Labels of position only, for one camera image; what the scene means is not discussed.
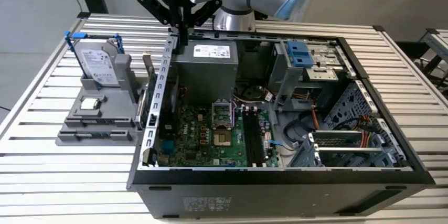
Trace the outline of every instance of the ram slot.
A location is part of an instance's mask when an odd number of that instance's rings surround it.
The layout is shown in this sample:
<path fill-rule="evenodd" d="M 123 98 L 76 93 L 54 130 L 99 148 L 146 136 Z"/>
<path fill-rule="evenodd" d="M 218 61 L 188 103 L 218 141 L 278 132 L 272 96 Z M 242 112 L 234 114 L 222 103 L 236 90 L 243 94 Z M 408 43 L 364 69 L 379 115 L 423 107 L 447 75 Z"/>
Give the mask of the ram slot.
<path fill-rule="evenodd" d="M 252 110 L 243 113 L 243 127 L 248 166 L 256 164 L 258 167 L 262 167 L 264 163 L 264 155 L 260 125 L 258 114 Z"/>

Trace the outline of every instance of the aluminum extrusion table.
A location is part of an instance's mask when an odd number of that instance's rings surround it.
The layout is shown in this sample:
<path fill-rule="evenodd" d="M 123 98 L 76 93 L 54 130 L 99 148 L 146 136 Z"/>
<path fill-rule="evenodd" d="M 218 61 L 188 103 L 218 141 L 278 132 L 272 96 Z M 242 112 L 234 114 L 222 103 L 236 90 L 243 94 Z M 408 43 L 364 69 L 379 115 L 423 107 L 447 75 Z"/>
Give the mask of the aluminum extrusion table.
<path fill-rule="evenodd" d="M 438 185 L 366 218 L 211 219 L 202 222 L 447 223 L 448 102 L 388 34 L 371 26 L 271 21 L 259 21 L 256 28 L 264 33 L 347 39 Z M 146 73 L 143 51 L 152 52 L 158 67 L 167 27 L 152 17 L 92 14 L 76 20 L 70 30 L 99 35 L 120 33 L 138 74 Z M 2 224 L 158 222 L 139 195 L 126 191 L 135 148 L 55 145 L 80 90 L 80 76 L 78 61 L 62 41 L 0 125 Z"/>

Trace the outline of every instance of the motherboard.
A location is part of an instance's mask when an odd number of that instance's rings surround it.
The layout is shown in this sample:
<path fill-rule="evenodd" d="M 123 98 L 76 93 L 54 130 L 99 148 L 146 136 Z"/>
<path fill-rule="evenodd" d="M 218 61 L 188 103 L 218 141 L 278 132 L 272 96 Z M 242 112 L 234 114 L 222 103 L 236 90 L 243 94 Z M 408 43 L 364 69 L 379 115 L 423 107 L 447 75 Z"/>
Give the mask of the motherboard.
<path fill-rule="evenodd" d="M 248 128 L 248 123 L 244 125 L 244 117 L 248 116 L 244 109 L 235 108 L 231 103 L 230 109 L 226 106 L 222 103 L 211 108 L 188 105 L 180 107 L 178 136 L 176 139 L 164 139 L 162 142 L 158 158 L 160 166 L 252 167 L 248 161 L 252 160 L 251 148 L 256 146 L 255 152 L 263 157 L 263 166 L 278 167 L 276 150 L 268 144 L 271 139 L 266 137 L 274 135 L 268 112 L 259 110 L 252 113 L 258 127 Z M 247 142 L 246 131 L 251 131 L 250 135 L 254 135 L 251 143 Z"/>

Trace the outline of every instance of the sticker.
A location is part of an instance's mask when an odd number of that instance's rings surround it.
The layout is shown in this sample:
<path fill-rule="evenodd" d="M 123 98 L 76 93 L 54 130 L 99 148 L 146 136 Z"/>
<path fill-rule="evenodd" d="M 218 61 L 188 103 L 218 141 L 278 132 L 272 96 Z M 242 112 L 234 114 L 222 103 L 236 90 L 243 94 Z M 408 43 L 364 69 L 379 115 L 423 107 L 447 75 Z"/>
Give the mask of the sticker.
<path fill-rule="evenodd" d="M 194 57 L 231 58 L 230 46 L 196 45 Z"/>
<path fill-rule="evenodd" d="M 78 137 L 92 137 L 94 135 L 91 133 L 76 133 L 75 136 L 78 136 Z"/>
<path fill-rule="evenodd" d="M 274 97 L 274 95 L 272 95 L 272 93 L 268 91 L 268 93 L 267 93 L 264 99 L 266 99 L 268 102 L 271 102 L 272 97 Z"/>
<path fill-rule="evenodd" d="M 82 50 L 92 79 L 102 85 L 119 85 L 110 54 L 102 50 Z"/>
<path fill-rule="evenodd" d="M 184 197 L 184 210 L 187 212 L 228 211 L 231 197 Z"/>

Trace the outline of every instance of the power supply label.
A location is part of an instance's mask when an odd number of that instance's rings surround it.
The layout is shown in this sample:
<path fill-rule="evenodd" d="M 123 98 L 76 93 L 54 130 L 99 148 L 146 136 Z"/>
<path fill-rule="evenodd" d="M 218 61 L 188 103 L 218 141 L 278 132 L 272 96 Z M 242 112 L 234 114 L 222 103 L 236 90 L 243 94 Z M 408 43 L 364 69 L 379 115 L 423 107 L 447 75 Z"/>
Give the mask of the power supply label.
<path fill-rule="evenodd" d="M 194 57 L 231 58 L 231 47 L 195 45 Z"/>

